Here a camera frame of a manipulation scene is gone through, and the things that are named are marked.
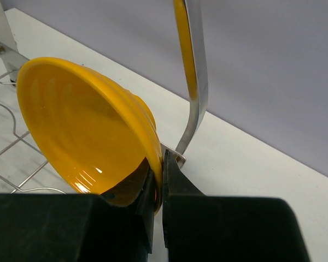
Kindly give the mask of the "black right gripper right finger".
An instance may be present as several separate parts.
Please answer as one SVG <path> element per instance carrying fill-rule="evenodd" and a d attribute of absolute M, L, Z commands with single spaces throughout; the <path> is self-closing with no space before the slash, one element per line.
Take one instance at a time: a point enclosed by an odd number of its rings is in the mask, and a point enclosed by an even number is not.
<path fill-rule="evenodd" d="M 163 163 L 163 234 L 169 261 L 309 261 L 296 216 L 279 198 L 204 195 Z"/>

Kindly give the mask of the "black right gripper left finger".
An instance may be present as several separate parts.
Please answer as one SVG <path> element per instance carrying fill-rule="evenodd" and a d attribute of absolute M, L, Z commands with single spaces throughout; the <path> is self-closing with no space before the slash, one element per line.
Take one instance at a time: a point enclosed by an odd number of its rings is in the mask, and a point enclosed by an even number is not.
<path fill-rule="evenodd" d="M 147 161 L 97 194 L 0 194 L 0 261 L 147 261 L 154 175 Z"/>

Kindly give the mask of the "yellow bowl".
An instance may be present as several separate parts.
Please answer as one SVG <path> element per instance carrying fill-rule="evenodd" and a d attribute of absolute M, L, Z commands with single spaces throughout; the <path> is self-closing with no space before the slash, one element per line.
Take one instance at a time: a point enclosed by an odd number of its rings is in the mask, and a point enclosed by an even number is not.
<path fill-rule="evenodd" d="M 76 192 L 102 194 L 146 160 L 160 209 L 162 149 L 155 119 L 139 96 L 91 68 L 55 57 L 26 62 L 16 95 L 33 140 Z"/>

